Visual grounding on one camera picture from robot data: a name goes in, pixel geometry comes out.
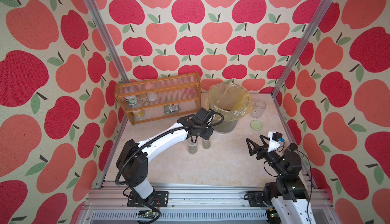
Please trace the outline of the green jar lid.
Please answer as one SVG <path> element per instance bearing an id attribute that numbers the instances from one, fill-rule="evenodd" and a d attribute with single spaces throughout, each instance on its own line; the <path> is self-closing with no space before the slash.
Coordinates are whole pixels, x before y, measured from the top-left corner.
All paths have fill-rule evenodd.
<path id="1" fill-rule="evenodd" d="M 263 129 L 263 124 L 260 121 L 258 121 L 258 120 L 252 120 L 250 122 L 250 127 L 254 131 L 261 131 Z"/>

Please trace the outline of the ribbed glass jar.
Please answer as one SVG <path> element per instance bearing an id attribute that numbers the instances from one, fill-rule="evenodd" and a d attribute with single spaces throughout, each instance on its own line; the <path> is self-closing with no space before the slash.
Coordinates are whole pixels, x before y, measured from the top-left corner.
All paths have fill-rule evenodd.
<path id="1" fill-rule="evenodd" d="M 253 110 L 250 113 L 251 117 L 254 119 L 261 118 L 267 108 L 267 104 L 263 101 L 255 101 L 253 104 Z"/>

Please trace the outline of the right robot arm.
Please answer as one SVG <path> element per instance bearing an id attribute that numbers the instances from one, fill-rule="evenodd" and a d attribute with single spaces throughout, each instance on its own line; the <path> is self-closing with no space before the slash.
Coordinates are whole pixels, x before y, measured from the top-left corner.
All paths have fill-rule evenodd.
<path id="1" fill-rule="evenodd" d="M 262 145 L 246 139 L 249 155 L 264 160 L 264 165 L 275 171 L 275 181 L 266 183 L 262 191 L 248 191 L 244 200 L 250 207 L 268 207 L 269 224 L 315 224 L 310 203 L 312 192 L 307 191 L 299 177 L 302 160 L 297 144 L 286 147 L 279 132 L 270 132 L 267 137 L 261 135 L 260 140 Z"/>

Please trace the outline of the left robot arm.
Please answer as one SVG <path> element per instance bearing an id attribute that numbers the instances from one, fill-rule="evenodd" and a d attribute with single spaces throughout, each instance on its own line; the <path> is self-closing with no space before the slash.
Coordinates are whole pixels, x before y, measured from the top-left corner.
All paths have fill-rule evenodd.
<path id="1" fill-rule="evenodd" d="M 155 189 L 147 179 L 148 164 L 160 153 L 188 138 L 209 140 L 214 128 L 224 121 L 221 113 L 201 108 L 196 114 L 183 116 L 170 128 L 147 140 L 129 140 L 116 162 L 115 184 L 126 185 L 142 200 L 153 199 Z"/>

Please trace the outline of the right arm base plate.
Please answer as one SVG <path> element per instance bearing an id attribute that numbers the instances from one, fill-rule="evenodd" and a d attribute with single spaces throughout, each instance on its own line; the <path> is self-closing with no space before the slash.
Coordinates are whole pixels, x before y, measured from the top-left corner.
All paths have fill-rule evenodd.
<path id="1" fill-rule="evenodd" d="M 248 201 L 250 207 L 272 207 L 265 201 L 263 191 L 248 191 L 243 199 Z"/>

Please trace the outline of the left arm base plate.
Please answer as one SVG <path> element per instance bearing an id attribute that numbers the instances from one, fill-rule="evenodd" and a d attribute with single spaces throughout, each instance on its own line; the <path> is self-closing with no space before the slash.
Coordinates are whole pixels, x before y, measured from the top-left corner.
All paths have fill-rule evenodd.
<path id="1" fill-rule="evenodd" d="M 168 205 L 169 192 L 168 191 L 154 191 L 144 201 L 155 208 L 167 207 Z M 135 191 L 130 193 L 130 198 L 127 202 L 127 207 L 146 207 L 142 202 L 141 198 Z"/>

